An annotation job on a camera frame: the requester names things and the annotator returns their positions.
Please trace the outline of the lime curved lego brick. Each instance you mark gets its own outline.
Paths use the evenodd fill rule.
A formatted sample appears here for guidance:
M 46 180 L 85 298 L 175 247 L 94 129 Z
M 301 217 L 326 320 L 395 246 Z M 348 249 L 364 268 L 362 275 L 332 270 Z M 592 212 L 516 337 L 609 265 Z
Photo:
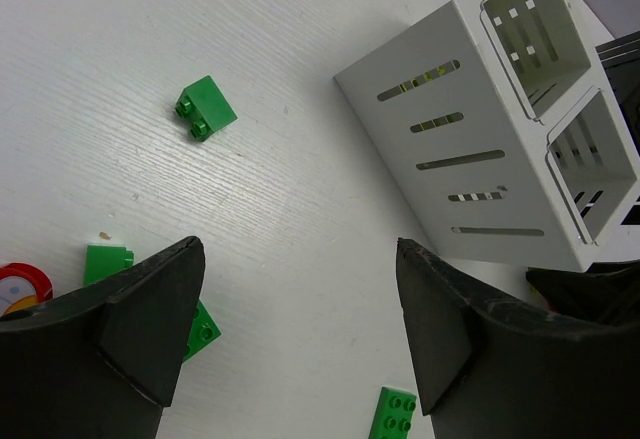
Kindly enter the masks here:
M 403 83 L 401 83 L 399 85 L 399 88 L 402 92 L 406 92 L 409 91 L 411 89 L 415 89 L 417 87 L 420 87 L 428 82 L 434 81 L 448 73 L 450 73 L 451 71 L 455 71 L 457 69 L 457 66 L 453 63 L 446 63 L 443 65 L 440 65 L 436 68 L 433 68 L 429 71 L 426 71 L 424 73 L 422 73 L 419 76 L 416 76 L 408 81 L 405 81 Z

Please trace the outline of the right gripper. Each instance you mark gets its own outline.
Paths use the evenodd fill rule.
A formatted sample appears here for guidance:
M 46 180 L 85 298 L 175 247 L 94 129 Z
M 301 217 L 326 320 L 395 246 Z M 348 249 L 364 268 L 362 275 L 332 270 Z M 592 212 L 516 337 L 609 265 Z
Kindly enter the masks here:
M 438 438 L 635 438 L 639 264 L 529 269 L 536 307 L 397 243 L 422 412 Z

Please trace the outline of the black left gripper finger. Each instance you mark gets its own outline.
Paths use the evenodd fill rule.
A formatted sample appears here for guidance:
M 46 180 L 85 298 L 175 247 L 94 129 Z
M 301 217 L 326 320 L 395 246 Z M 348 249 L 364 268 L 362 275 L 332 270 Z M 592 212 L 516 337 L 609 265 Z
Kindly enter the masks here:
M 204 246 L 189 236 L 2 317 L 2 437 L 155 437 L 172 404 L 204 272 Z

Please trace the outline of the red flower lego piece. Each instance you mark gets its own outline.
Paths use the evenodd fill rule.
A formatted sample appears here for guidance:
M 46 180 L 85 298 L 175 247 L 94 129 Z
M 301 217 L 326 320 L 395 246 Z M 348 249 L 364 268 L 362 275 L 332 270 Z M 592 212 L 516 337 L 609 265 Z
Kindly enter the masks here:
M 14 262 L 1 267 L 1 315 L 7 315 L 53 298 L 53 285 L 39 268 Z

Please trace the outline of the lime square lego brick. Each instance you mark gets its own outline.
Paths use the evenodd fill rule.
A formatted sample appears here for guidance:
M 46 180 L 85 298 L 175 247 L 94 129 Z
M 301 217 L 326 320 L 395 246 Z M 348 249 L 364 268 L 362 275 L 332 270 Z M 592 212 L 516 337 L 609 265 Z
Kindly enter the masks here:
M 426 131 L 437 127 L 442 127 L 444 125 L 452 124 L 455 122 L 459 122 L 464 118 L 461 113 L 452 113 L 447 114 L 445 116 L 441 116 L 429 121 L 425 121 L 420 124 L 421 130 Z

